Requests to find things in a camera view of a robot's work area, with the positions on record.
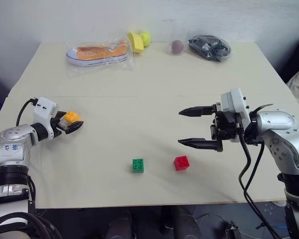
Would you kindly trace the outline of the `dark rounded shape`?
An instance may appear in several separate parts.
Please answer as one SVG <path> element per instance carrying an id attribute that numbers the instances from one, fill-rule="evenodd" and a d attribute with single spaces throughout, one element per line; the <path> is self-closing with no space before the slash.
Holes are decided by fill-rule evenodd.
<path id="1" fill-rule="evenodd" d="M 196 220 L 181 206 L 173 209 L 173 234 L 174 239 L 203 239 Z"/>
<path id="2" fill-rule="evenodd" d="M 131 213 L 126 211 L 113 219 L 104 239 L 133 239 Z"/>

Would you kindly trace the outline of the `black furniture piece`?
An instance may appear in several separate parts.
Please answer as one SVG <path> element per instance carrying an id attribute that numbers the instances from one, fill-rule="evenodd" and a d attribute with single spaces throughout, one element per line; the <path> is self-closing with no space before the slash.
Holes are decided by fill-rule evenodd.
<path id="1" fill-rule="evenodd" d="M 286 83 L 299 71 L 299 44 L 295 49 L 295 51 L 293 52 L 293 54 L 291 55 L 284 70 L 285 70 L 284 81 Z"/>

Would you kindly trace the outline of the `green toy brick cube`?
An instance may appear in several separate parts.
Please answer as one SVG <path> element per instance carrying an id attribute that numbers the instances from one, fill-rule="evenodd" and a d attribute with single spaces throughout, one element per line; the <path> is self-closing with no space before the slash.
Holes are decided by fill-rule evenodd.
<path id="1" fill-rule="evenodd" d="M 132 172 L 133 173 L 144 172 L 144 160 L 142 158 L 132 160 Z"/>

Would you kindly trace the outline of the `yellow-green tennis ball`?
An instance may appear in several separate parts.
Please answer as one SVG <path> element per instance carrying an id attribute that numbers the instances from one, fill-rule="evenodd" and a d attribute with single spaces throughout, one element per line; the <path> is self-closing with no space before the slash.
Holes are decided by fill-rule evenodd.
<path id="1" fill-rule="evenodd" d="M 151 35 L 148 32 L 143 31 L 140 33 L 140 36 L 143 40 L 144 47 L 148 47 L 151 43 Z"/>

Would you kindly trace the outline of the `yellow toy brick cube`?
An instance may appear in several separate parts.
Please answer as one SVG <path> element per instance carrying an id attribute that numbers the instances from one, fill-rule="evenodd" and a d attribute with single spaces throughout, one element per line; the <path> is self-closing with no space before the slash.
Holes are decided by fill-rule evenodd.
<path id="1" fill-rule="evenodd" d="M 81 118 L 79 117 L 79 115 L 77 113 L 75 113 L 75 112 L 67 112 L 64 115 L 64 119 L 65 119 L 65 121 L 68 124 L 73 124 L 73 123 L 81 120 Z"/>

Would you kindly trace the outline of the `dark red ball in bag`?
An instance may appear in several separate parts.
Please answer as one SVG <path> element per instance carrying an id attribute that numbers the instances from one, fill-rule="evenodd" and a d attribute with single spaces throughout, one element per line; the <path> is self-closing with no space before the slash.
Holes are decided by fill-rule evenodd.
<path id="1" fill-rule="evenodd" d="M 169 41 L 169 53 L 172 55 L 179 55 L 185 48 L 185 35 L 182 31 L 174 30 L 171 33 Z"/>

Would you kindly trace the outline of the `red toy brick cube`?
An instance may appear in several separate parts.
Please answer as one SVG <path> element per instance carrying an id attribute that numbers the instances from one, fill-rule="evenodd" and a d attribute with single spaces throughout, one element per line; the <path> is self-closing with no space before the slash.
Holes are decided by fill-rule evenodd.
<path id="1" fill-rule="evenodd" d="M 176 157 L 173 163 L 176 171 L 186 170 L 190 166 L 188 158 L 185 155 Z"/>

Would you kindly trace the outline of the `black item in plastic bag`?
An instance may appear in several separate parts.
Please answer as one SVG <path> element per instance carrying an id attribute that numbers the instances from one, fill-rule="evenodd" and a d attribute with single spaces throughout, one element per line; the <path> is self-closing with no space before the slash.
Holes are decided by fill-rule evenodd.
<path id="1" fill-rule="evenodd" d="M 196 35 L 188 40 L 189 49 L 208 61 L 222 62 L 231 55 L 230 45 L 213 35 Z"/>

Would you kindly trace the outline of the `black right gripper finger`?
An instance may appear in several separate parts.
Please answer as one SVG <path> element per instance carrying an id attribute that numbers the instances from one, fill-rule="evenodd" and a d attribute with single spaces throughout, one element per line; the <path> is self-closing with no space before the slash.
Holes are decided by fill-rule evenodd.
<path id="1" fill-rule="evenodd" d="M 215 113 L 214 106 L 197 106 L 197 107 L 184 109 L 180 111 L 178 114 L 187 117 L 201 117 L 201 116 L 212 115 L 214 113 Z"/>
<path id="2" fill-rule="evenodd" d="M 180 139 L 178 143 L 196 149 L 218 150 L 218 142 L 216 140 L 206 140 L 205 138 Z"/>

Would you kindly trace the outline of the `orange shoe in plastic bag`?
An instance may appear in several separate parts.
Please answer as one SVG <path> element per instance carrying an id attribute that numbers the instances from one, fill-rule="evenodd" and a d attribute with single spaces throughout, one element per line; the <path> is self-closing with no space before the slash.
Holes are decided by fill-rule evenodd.
<path id="1" fill-rule="evenodd" d="M 127 38 L 105 42 L 84 42 L 67 45 L 65 53 L 69 76 L 76 77 L 105 68 L 132 69 L 134 58 Z"/>

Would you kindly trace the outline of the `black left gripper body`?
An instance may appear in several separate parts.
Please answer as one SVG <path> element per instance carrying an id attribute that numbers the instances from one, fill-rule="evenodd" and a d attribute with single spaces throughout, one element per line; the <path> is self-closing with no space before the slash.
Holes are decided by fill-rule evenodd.
<path id="1" fill-rule="evenodd" d="M 53 137 L 58 137 L 63 131 L 65 132 L 67 130 L 67 126 L 63 124 L 59 118 L 52 118 L 50 125 L 53 130 Z"/>

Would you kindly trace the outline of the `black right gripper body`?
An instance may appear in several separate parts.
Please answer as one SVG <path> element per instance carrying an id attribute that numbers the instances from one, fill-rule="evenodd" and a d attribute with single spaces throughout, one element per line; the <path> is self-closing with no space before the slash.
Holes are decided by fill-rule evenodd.
<path id="1" fill-rule="evenodd" d="M 241 128 L 241 116 L 238 113 L 224 112 L 221 103 L 213 105 L 215 118 L 210 126 L 212 147 L 211 149 L 223 151 L 222 141 L 235 139 Z"/>

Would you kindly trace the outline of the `black device on floor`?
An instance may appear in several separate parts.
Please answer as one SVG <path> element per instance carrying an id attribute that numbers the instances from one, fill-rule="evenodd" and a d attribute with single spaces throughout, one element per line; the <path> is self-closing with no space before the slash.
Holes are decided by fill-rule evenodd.
<path id="1" fill-rule="evenodd" d="M 226 239 L 241 239 L 239 227 L 230 222 L 225 230 Z"/>

